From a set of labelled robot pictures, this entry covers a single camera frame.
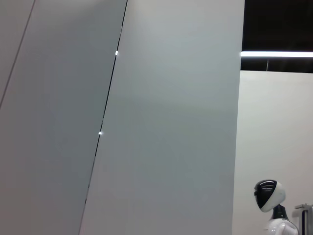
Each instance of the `white wall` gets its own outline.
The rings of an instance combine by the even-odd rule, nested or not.
[[[0,234],[79,234],[125,4],[36,1],[0,109]]]
[[[313,74],[241,71],[233,235],[264,235],[272,212],[256,205],[260,180],[283,184],[290,219],[294,206],[313,204],[312,91]]]
[[[0,1],[0,101],[34,0]]]
[[[129,0],[82,235],[230,235],[243,0]]]

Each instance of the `small light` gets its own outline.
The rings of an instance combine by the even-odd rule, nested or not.
[[[313,52],[296,51],[242,51],[241,57],[313,57]]]

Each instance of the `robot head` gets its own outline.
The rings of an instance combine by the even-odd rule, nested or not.
[[[262,180],[254,189],[256,202],[262,212],[270,211],[286,198],[282,185],[275,180]]]

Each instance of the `black ceiling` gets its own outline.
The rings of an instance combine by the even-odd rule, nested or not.
[[[242,51],[313,52],[313,0],[246,0]],[[244,58],[243,70],[267,59]],[[271,59],[270,71],[313,72],[313,59]]]

